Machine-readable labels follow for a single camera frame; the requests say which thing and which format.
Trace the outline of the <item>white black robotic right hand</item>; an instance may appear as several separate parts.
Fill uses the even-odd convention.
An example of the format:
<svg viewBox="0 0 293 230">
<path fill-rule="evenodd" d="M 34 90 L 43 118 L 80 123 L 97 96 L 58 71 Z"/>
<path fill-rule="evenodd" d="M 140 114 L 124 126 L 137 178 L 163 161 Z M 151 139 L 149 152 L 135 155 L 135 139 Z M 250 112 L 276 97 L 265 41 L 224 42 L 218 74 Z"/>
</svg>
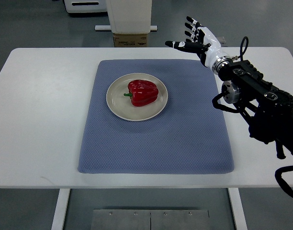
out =
<svg viewBox="0 0 293 230">
<path fill-rule="evenodd" d="M 232 58 L 222 50 L 221 43 L 215 35 L 194 18 L 187 16 L 185 41 L 166 41 L 165 45 L 178 51 L 196 54 L 202 65 L 218 74 L 221 67 L 232 63 Z"/>
</svg>

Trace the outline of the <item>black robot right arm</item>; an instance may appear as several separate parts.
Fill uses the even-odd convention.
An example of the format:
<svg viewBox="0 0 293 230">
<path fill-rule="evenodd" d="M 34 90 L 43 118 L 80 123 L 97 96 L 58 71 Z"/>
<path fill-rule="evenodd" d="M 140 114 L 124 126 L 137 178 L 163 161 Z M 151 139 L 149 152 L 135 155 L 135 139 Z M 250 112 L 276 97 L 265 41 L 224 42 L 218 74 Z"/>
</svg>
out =
<svg viewBox="0 0 293 230">
<path fill-rule="evenodd" d="M 243 55 L 248 47 L 244 37 L 240 61 L 223 61 L 215 70 L 223 81 L 213 107 L 239 113 L 249 125 L 249 136 L 265 144 L 275 142 L 278 159 L 285 159 L 284 148 L 293 155 L 293 96 L 263 80 L 263 74 Z"/>
</svg>

